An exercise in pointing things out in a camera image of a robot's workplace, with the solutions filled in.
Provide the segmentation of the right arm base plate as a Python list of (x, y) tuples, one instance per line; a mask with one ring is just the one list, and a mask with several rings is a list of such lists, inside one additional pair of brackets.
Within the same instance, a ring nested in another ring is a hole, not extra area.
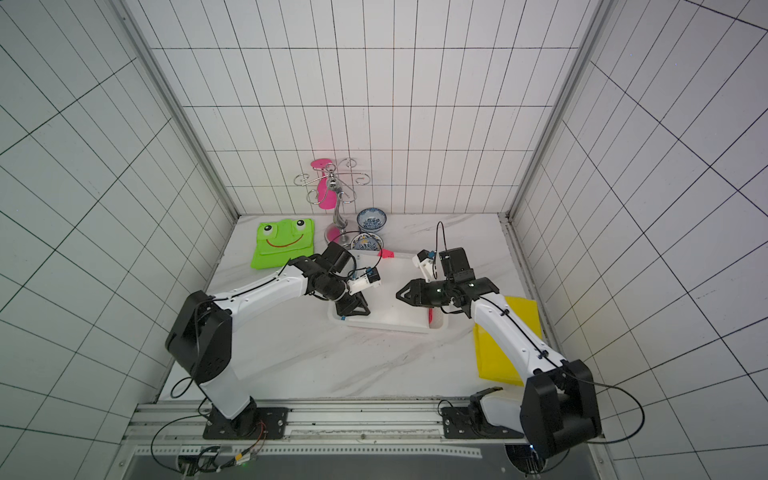
[(450, 440), (524, 440), (525, 436), (507, 427), (493, 426), (472, 415), (468, 407), (440, 406), (443, 436)]

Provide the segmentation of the pink bunny raincoat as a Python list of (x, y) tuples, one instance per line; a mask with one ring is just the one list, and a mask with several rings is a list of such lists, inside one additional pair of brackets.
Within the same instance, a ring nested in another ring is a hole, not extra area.
[(417, 332), (429, 331), (433, 325), (433, 311), (422, 307), (412, 307), (397, 300), (396, 292), (406, 283), (418, 278), (418, 268), (413, 264), (412, 258), (416, 254), (394, 253), (383, 250), (379, 264), (379, 272), (382, 277), (382, 286), (375, 289), (377, 293), (384, 289), (385, 305), (382, 308), (374, 308), (374, 313), (384, 316), (384, 324), (393, 324), (396, 330), (414, 329)]

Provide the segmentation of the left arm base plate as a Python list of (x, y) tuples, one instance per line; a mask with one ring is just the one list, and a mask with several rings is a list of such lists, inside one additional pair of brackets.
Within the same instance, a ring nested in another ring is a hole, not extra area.
[(208, 415), (205, 440), (280, 440), (285, 435), (289, 409), (248, 406), (234, 419), (227, 419), (216, 407)]

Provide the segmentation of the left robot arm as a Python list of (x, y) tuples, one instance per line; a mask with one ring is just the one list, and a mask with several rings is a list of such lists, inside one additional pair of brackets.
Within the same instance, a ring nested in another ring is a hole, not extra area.
[(264, 420), (232, 364), (236, 348), (245, 344), (235, 335), (255, 332), (249, 322), (278, 322), (288, 303), (305, 296), (332, 304), (341, 318), (370, 314), (363, 291), (380, 284), (378, 266), (347, 271), (354, 260), (345, 247), (331, 243), (322, 253), (292, 258), (278, 272), (243, 287), (187, 296), (165, 349), (211, 403), (208, 438), (246, 438)]

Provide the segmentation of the white raincoat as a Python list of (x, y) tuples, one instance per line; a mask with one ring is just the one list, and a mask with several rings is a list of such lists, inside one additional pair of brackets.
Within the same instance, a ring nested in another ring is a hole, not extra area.
[(347, 325), (363, 328), (429, 333), (429, 310), (413, 307), (396, 298), (396, 293), (417, 277), (418, 269), (407, 254), (395, 253), (381, 259), (377, 252), (354, 251), (359, 266), (372, 266), (376, 260), (381, 284), (363, 291), (371, 313), (367, 316), (345, 317)]

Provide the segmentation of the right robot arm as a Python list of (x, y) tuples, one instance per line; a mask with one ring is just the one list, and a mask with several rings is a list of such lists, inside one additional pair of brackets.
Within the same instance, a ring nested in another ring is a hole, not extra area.
[(523, 381), (516, 396), (495, 390), (480, 397), (487, 423), (520, 432), (546, 459), (602, 434), (590, 369), (551, 348), (516, 315), (487, 278), (453, 282), (414, 279), (395, 294), (413, 307), (453, 305), (481, 326)]

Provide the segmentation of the white plastic perforated basket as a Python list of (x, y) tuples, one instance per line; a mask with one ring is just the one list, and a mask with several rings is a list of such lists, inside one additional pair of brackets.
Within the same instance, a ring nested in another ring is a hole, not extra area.
[[(444, 318), (444, 315), (441, 313), (441, 311), (439, 309), (432, 309), (432, 311), (433, 311), (433, 314), (434, 314), (434, 317), (433, 317), (434, 325), (430, 329), (430, 332), (429, 333), (418, 333), (418, 334), (436, 334), (438, 331), (444, 330), (447, 327), (448, 321)], [(344, 322), (344, 318), (340, 318), (336, 314), (335, 305), (333, 303), (330, 303), (328, 305), (328, 307), (326, 309), (326, 313), (327, 313), (327, 317), (331, 321), (341, 322), (342, 324), (347, 325)]]

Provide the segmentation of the yellow raincoat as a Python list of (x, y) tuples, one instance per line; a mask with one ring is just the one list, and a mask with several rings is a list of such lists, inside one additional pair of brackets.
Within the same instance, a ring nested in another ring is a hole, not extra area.
[[(512, 311), (541, 338), (543, 329), (539, 318), (537, 302), (520, 297), (506, 297)], [(523, 380), (492, 336), (480, 325), (473, 327), (473, 338), (478, 376), (497, 383), (523, 386)]]

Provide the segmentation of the green frog raincoat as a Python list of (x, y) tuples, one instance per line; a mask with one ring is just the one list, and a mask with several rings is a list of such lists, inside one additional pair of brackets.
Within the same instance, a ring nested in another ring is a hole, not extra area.
[(278, 268), (291, 259), (313, 255), (314, 234), (315, 224), (309, 218), (260, 223), (250, 267), (255, 270)]

